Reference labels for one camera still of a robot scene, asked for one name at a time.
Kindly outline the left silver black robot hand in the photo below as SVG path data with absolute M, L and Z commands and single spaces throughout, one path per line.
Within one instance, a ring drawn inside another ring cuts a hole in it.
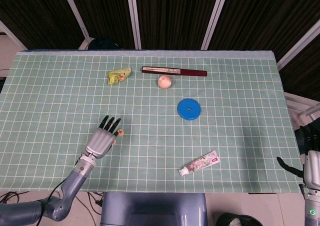
M 119 134 L 116 129 L 120 122 L 121 118 L 115 120 L 114 116 L 106 115 L 87 142 L 83 154 L 88 157 L 93 156 L 96 159 L 103 158 Z

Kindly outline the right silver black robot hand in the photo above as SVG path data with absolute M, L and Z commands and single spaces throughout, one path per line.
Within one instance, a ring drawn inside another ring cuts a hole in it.
M 299 153 L 304 155 L 303 169 L 289 166 L 280 157 L 276 160 L 284 170 L 302 178 L 308 189 L 318 191 L 320 189 L 320 120 L 316 119 L 306 126 L 300 126 L 294 133 Z

